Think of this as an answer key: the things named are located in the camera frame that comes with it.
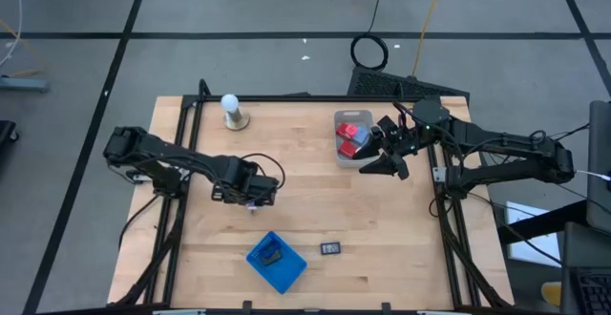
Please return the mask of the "white paper sheet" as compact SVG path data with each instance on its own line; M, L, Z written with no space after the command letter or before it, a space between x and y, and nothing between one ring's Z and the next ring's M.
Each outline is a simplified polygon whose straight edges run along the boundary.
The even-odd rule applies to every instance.
M508 224L513 224L517 221L527 220L531 217L547 213L547 210L545 209L510 201L506 203L506 206L507 210L505 220ZM535 237L529 239L529 242L536 248L545 252L546 255L537 252L535 248L525 241L520 241L508 245L509 258L516 261L538 263L561 268L561 264L559 263L560 253L558 247L558 235L556 233Z

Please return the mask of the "yellow object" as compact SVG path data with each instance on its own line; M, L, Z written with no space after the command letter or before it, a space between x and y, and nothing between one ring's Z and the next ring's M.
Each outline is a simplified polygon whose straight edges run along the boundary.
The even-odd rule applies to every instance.
M555 307L561 306L561 282L546 282L540 288L540 294L543 301Z

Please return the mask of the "black perforated panel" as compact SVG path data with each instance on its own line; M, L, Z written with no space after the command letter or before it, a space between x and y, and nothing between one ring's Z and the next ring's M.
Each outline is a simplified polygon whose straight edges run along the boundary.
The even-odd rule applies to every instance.
M405 98L439 95L470 99L468 92L419 81L412 76L402 77L361 67L352 71L348 95L402 95Z

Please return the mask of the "blue slotted plastic basket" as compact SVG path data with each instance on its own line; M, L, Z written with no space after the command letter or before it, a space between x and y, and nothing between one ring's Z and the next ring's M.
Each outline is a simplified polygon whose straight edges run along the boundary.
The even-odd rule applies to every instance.
M264 266L260 261L259 251L270 240L276 240L282 245L283 257L271 265ZM307 268L306 261L273 231L263 236L247 254L246 261L280 294L285 294Z

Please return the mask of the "grey plastic bin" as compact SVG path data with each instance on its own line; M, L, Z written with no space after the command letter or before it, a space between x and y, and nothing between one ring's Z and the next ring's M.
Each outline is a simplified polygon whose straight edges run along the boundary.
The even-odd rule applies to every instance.
M373 127L373 116L369 110L341 110L334 114L334 133L340 123L352 124L357 127L366 127L369 129L370 133L370 129ZM341 157L338 154L338 148L345 140L346 139L337 136L335 133L336 161L339 167L345 169L358 169L375 160L375 157L364 159L347 159L345 157Z

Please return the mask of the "grey floor base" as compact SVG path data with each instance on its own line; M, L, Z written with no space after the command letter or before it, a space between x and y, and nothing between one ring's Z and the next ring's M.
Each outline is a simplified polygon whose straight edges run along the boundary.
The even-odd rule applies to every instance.
M46 93L49 85L43 79L0 76L0 91L20 91Z

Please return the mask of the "large red wall charger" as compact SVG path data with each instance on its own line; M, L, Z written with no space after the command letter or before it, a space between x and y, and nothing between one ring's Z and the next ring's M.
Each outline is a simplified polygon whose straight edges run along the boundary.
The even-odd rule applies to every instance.
M335 131L338 137L346 140L352 140L358 134L358 127L352 124L340 123Z

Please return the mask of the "grey monitor back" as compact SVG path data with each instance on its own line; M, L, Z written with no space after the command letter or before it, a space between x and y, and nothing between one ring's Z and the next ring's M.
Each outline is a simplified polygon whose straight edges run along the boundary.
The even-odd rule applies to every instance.
M611 177L611 103L589 105L588 171ZM611 181L589 176L586 218L590 226L611 235Z

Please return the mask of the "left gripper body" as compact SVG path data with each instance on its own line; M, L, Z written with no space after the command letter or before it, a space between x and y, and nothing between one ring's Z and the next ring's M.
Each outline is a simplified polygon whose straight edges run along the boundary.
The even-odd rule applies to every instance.
M213 184L211 200L226 204L271 206L274 204L280 182L262 175L247 175L231 181Z

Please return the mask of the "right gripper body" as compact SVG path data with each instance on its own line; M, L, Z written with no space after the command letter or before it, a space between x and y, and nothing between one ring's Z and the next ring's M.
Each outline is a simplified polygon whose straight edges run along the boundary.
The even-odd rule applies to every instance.
M384 135L381 156L388 156L395 163L398 172L394 175L402 180L407 179L410 172L404 156L416 155L419 149L415 129L407 126L405 115L399 115L397 122L385 115L377 122L377 125Z

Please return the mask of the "black keyboard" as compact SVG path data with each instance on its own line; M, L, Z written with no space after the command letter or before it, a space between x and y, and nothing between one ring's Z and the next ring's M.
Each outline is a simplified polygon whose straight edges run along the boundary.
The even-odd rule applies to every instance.
M611 268L576 268L572 282L581 315L611 315Z

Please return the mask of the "black beam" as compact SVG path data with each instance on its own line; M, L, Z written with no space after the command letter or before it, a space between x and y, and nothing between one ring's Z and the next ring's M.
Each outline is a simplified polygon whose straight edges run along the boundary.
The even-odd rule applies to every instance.
M524 242L531 238L563 231L568 222L586 225L586 211L586 201L581 200L530 219L502 226L497 229L497 234L503 245Z

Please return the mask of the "white bulb on metal stand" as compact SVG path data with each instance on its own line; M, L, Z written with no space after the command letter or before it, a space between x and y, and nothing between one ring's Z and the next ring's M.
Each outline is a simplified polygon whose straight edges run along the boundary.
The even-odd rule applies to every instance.
M244 129L250 121L250 115L240 107L240 102L234 94L221 97L221 107L224 110L223 123L232 131Z

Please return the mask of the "black caster base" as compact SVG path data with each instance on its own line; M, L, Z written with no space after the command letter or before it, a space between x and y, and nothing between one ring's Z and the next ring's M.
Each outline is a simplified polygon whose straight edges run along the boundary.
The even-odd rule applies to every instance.
M16 123L9 120L0 120L0 149L20 138L16 132Z

